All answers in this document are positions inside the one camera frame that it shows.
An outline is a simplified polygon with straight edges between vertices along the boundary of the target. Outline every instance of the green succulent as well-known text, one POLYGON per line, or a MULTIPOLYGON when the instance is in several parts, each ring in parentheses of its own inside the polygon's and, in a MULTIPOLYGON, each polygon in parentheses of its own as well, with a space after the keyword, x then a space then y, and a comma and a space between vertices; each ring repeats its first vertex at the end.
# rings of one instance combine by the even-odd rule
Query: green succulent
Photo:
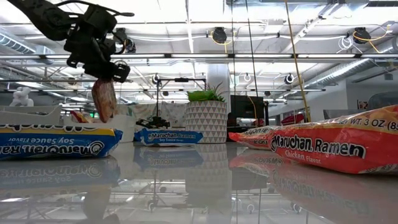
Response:
POLYGON ((206 90, 198 90, 198 91, 193 91, 193 92, 188 92, 188 100, 190 102, 193 101, 221 101, 225 102, 224 97, 221 95, 223 93, 226 93, 226 91, 219 92, 219 87, 221 83, 218 84, 217 86, 210 87, 209 85, 207 86, 206 90))

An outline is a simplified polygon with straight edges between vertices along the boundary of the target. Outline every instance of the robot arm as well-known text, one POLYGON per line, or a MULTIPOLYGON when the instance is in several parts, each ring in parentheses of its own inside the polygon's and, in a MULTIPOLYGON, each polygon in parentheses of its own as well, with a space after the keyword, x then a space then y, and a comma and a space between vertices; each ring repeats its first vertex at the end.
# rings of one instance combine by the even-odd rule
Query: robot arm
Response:
POLYGON ((111 55, 116 54, 116 45, 115 40, 106 38, 106 34, 113 33, 117 24, 115 16, 134 16, 133 13, 120 13, 76 0, 67 0, 58 4, 45 0, 8 1, 21 10, 47 38, 54 41, 66 39, 63 48, 71 53, 67 60, 68 66, 76 68, 79 62, 84 63, 86 74, 121 83, 126 81, 130 67, 126 63, 111 62, 111 55), (69 3, 89 6, 84 14, 65 12, 59 8, 69 3))

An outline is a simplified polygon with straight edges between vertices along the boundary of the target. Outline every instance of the white geometric planter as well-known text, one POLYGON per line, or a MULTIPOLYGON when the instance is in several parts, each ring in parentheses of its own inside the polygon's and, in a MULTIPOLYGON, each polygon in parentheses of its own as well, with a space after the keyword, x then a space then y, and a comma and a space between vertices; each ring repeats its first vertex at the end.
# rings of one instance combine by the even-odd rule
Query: white geometric planter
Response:
POLYGON ((194 101, 187 104, 185 130, 203 134, 199 143, 225 143, 227 104, 220 101, 194 101))

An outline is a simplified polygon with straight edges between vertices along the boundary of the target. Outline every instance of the ceiling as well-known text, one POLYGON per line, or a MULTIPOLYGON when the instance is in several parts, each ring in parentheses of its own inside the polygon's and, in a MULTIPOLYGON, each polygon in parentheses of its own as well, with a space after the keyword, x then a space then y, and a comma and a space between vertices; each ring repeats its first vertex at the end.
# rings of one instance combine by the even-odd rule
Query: ceiling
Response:
MULTIPOLYGON (((292 53, 290 44, 290 32, 287 23, 287 15, 284 4, 259 3, 249 4, 248 9, 242 4, 231 7, 223 0, 90 0, 121 12, 133 12, 134 17, 119 16, 118 26, 125 27, 129 38, 137 47, 139 54, 156 53, 195 53, 195 54, 224 54, 224 53, 255 53, 255 54, 279 54, 292 53), (224 27, 230 39, 230 44, 215 44, 211 34, 215 27, 224 27)), ((292 24, 292 36, 295 38, 297 53, 305 54, 348 54, 365 52, 372 49, 370 44, 355 44, 344 40, 347 32, 352 33, 355 27, 365 27, 372 37, 381 37, 373 41, 374 45, 385 42, 398 32, 397 11, 395 7, 365 7, 365 2, 358 4, 326 5, 324 2, 289 4, 290 21, 292 24)), ((87 6, 84 4, 67 4, 61 7, 64 11, 84 13, 87 6)), ((29 46, 44 45, 56 54, 68 54, 63 50, 64 42, 56 42, 45 38, 29 21, 29 19, 17 8, 7 1, 0 2, 0 27, 16 36, 16 39, 29 46)), ((2 54, 19 54, 6 47, 0 47, 2 54)), ((170 60, 151 59, 130 60, 137 64, 132 69, 129 80, 132 83, 116 85, 117 88, 153 88, 150 80, 155 74, 162 77, 196 77, 206 76, 208 62, 174 62, 167 65, 170 60)), ((52 78, 90 78, 84 75, 82 68, 65 67, 65 61, 55 62, 52 66, 8 61, 15 65, 29 64, 25 69, 43 75, 44 67, 47 73, 53 73, 52 78)), ((250 81, 244 76, 253 76, 256 73, 257 85, 264 88, 278 88, 284 84, 284 77, 289 73, 296 74, 296 68, 292 62, 236 62, 235 71, 233 63, 229 64, 229 73, 239 77, 237 83, 240 88, 250 88, 250 81)), ((300 62, 298 70, 303 79, 309 80, 314 76, 332 67, 334 63, 314 63, 311 61, 300 62)), ((69 86, 64 88, 88 88, 92 83, 83 86, 69 86)), ((193 83, 179 85, 184 88, 194 88, 193 83)), ((128 101, 137 100, 136 95, 143 93, 122 94, 128 101)))

